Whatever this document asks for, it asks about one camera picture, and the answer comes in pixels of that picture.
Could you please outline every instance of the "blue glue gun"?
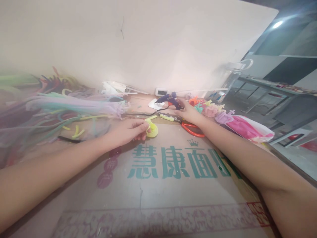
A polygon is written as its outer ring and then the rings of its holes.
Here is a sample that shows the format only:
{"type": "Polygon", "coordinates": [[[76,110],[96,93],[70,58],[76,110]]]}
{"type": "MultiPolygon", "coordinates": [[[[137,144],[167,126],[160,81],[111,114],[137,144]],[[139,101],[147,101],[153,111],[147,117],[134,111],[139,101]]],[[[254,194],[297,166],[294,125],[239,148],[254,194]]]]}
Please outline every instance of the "blue glue gun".
{"type": "Polygon", "coordinates": [[[176,99],[177,99],[176,92],[172,92],[171,94],[167,94],[159,98],[155,103],[163,103],[167,101],[172,103],[176,107],[176,110],[184,109],[183,107],[180,106],[180,104],[178,103],[176,99]]]}

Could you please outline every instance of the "cardboard surface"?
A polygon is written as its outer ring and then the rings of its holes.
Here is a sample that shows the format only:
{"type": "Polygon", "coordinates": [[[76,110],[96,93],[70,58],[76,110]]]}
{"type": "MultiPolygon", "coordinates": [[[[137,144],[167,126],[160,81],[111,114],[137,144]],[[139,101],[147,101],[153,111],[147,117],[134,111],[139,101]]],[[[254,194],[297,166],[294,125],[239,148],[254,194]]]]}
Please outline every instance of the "cardboard surface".
{"type": "Polygon", "coordinates": [[[104,155],[10,237],[275,237],[256,192],[207,138],[157,126],[156,138],[104,155]]]}

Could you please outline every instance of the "table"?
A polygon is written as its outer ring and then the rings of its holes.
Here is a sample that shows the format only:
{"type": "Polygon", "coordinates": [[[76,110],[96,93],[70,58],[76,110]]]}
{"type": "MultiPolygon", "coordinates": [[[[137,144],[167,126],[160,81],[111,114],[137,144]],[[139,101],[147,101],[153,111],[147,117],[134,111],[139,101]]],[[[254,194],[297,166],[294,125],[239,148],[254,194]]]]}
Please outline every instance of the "table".
{"type": "Polygon", "coordinates": [[[281,101],[279,101],[276,105],[273,105],[271,109],[269,109],[265,115],[268,115],[272,110],[274,110],[276,107],[278,107],[279,105],[281,105],[283,102],[285,102],[286,100],[290,99],[291,97],[301,94],[299,92],[295,92],[292,90],[288,90],[285,88],[278,88],[276,87],[277,83],[274,82],[270,82],[267,80],[263,80],[263,79],[251,79],[251,78],[247,78],[244,76],[240,76],[238,78],[238,80],[243,81],[242,86],[236,91],[235,95],[243,88],[243,86],[245,84],[252,84],[257,86],[257,88],[247,97],[247,99],[249,99],[259,88],[263,88],[265,89],[265,93],[259,97],[259,99],[252,104],[252,106],[245,112],[245,114],[247,114],[249,111],[251,111],[257,104],[259,104],[259,102],[266,96],[268,95],[270,92],[276,92],[279,94],[282,94],[285,96],[285,98],[283,98],[281,101]]]}

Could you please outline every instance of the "hand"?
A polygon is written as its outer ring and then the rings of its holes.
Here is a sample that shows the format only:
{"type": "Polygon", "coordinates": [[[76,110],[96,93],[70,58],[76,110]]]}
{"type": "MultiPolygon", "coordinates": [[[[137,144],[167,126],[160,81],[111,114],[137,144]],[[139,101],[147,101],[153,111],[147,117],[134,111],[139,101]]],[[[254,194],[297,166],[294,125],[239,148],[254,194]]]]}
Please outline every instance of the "hand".
{"type": "Polygon", "coordinates": [[[184,108],[183,111],[175,110],[175,114],[183,117],[186,121],[197,125],[199,121],[204,119],[192,105],[190,105],[185,99],[178,98],[179,104],[184,108]]]}
{"type": "Polygon", "coordinates": [[[145,140],[149,124],[142,119],[127,119],[105,135],[115,147],[125,145],[131,140],[145,140]]]}

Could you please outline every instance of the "chair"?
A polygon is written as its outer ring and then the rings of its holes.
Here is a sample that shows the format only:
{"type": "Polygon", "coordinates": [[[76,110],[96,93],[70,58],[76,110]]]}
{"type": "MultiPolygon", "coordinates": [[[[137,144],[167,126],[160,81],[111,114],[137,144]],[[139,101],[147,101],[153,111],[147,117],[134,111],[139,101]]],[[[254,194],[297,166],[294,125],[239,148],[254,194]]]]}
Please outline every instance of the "chair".
{"type": "Polygon", "coordinates": [[[295,140],[290,141],[284,147],[288,147],[299,139],[307,136],[312,129],[306,126],[308,123],[317,119],[317,97],[308,94],[299,94],[284,104],[273,117],[275,124],[270,127],[271,130],[281,126],[289,126],[291,129],[284,135],[274,139],[269,143],[273,145],[287,137],[300,134],[295,140]]]}

